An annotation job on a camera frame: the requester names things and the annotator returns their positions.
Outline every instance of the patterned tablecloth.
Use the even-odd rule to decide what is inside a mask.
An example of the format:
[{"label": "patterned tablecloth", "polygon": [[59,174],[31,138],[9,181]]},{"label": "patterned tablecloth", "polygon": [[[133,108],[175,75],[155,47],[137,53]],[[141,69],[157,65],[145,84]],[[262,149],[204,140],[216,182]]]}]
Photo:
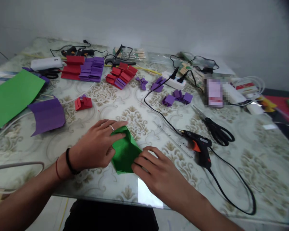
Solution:
[{"label": "patterned tablecloth", "polygon": [[[39,38],[23,53],[49,57],[51,56],[49,48],[58,49],[68,44],[70,42]],[[108,49],[95,45],[92,45],[92,48],[100,51]],[[22,66],[29,67],[32,59],[22,54],[17,55],[2,65],[0,71],[20,71]],[[166,69],[172,71],[172,68],[161,64],[143,62],[139,65],[158,72]],[[110,68],[105,67],[103,75],[108,74],[109,71]],[[136,75],[139,78],[145,77],[149,81],[147,88],[151,87],[151,83],[157,78],[144,71],[138,71]],[[222,147],[212,139],[213,149],[237,167],[253,190],[257,200],[257,213],[254,216],[245,215],[226,202],[210,174],[198,166],[195,160],[180,147],[181,143],[177,143],[176,139],[167,135],[168,133],[173,134],[173,137],[176,136],[161,116],[144,104],[143,98],[148,90],[140,90],[139,82],[135,79],[123,90],[106,83],[105,78],[102,78],[100,83],[61,78],[51,80],[44,93],[59,98],[66,115],[65,125],[31,137],[35,131],[35,120],[33,114],[26,109],[19,116],[28,114],[21,119],[14,119],[15,122],[3,134],[0,131],[0,164],[42,161],[47,167],[54,163],[66,148],[74,145],[98,120],[126,120],[140,148],[147,145],[159,148],[173,161],[186,180],[223,214],[289,224],[289,141],[279,129],[266,130],[263,127],[272,124],[272,120],[267,115],[252,116],[239,107],[205,108],[201,96],[189,83],[183,92],[189,92],[194,96],[191,104],[184,105],[175,101],[172,107],[162,105],[162,99],[172,91],[173,89],[165,86],[161,93],[151,93],[147,102],[163,113],[176,128],[190,130],[212,139],[204,123],[192,110],[191,105],[195,105],[235,136],[236,141],[230,143],[228,147]],[[74,100],[84,93],[92,99],[93,107],[75,111]],[[226,195],[240,208],[250,209],[250,196],[234,171],[213,153],[210,153],[210,156],[212,171]],[[0,187],[17,189],[35,176],[39,170],[38,165],[0,170]],[[76,179],[63,183],[55,194],[167,208],[150,195],[135,174],[117,175],[112,164],[106,168],[83,171]],[[0,194],[0,201],[4,197],[4,194]]]}]

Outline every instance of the floor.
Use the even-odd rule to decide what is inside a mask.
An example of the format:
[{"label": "floor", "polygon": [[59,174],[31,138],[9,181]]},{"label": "floor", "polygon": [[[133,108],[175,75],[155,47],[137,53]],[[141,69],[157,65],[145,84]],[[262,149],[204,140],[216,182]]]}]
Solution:
[{"label": "floor", "polygon": [[[64,223],[69,216],[69,211],[72,204],[76,201],[73,198],[52,196],[39,217],[27,229],[27,231],[62,231]],[[171,211],[154,209],[155,216],[160,228],[160,231],[196,231],[197,229],[182,215]],[[287,227],[252,223],[240,219],[232,219],[244,230],[248,231],[289,231]]]}]

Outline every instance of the green origami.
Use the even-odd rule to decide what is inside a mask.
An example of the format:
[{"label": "green origami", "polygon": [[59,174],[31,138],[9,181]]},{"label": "green origami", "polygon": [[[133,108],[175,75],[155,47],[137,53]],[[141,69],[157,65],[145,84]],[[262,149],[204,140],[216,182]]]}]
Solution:
[{"label": "green origami", "polygon": [[126,126],[115,130],[112,135],[117,133],[125,133],[126,137],[114,142],[112,145],[114,150],[116,150],[116,154],[112,158],[113,165],[118,174],[132,173],[132,163],[142,150],[138,147]]}]

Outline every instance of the finger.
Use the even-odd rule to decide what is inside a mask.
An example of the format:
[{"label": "finger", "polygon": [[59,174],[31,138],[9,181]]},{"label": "finger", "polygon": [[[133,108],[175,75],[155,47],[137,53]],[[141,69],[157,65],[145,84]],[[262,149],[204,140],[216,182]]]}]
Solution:
[{"label": "finger", "polygon": [[104,130],[107,127],[109,127],[112,130],[112,128],[109,125],[112,125],[115,122],[116,120],[108,120],[99,127],[99,130]]},{"label": "finger", "polygon": [[148,159],[149,161],[151,161],[155,165],[158,165],[158,163],[160,163],[160,161],[161,161],[146,150],[141,152],[139,154],[139,157],[144,157],[144,158]]},{"label": "finger", "polygon": [[124,137],[126,137],[125,133],[114,134],[113,136],[110,137],[110,142],[111,144],[113,144],[114,142],[123,139]]},{"label": "finger", "polygon": [[92,130],[93,128],[97,128],[99,126],[101,126],[103,123],[107,122],[108,119],[103,119],[103,120],[99,120],[95,125],[93,125],[90,129]]},{"label": "finger", "polygon": [[144,167],[146,170],[148,170],[149,173],[153,174],[156,172],[156,166],[152,164],[150,161],[146,160],[143,157],[137,157],[134,162],[136,164],[139,164],[140,166]]},{"label": "finger", "polygon": [[139,176],[145,184],[149,184],[151,182],[151,175],[143,170],[139,165],[133,163],[132,164],[133,172]]},{"label": "finger", "polygon": [[144,151],[154,152],[155,155],[157,155],[157,157],[161,160],[164,160],[167,158],[157,147],[146,146],[144,148]]},{"label": "finger", "polygon": [[[111,126],[113,127],[114,130],[117,130],[118,128],[121,128],[127,124],[128,124],[127,121],[116,121],[115,123],[111,124]],[[113,132],[111,127],[105,128],[104,131],[107,135],[110,135]]]}]

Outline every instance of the left hand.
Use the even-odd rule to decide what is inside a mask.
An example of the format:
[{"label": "left hand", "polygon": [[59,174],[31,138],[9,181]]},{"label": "left hand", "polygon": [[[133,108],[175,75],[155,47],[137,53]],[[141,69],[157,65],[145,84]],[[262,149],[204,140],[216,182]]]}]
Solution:
[{"label": "left hand", "polygon": [[[118,133],[110,136],[114,130],[127,125],[126,121],[100,120],[93,125],[88,132],[69,150],[69,159],[72,168],[76,171],[82,171],[88,168],[107,167],[116,151],[112,144],[119,139],[124,138],[124,133]],[[58,164],[63,163],[62,175],[66,172],[66,157],[63,153],[58,160]]]}]

